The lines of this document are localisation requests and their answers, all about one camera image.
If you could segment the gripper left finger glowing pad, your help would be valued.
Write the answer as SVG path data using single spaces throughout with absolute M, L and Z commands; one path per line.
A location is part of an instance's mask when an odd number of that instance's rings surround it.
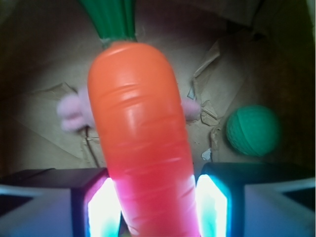
M 0 180 L 3 237 L 117 237 L 120 220 L 105 168 L 27 169 Z

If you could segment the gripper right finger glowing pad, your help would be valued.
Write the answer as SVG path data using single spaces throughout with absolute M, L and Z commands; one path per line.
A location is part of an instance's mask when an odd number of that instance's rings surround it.
M 197 180 L 203 237 L 313 237 L 315 171 L 290 163 L 206 163 Z

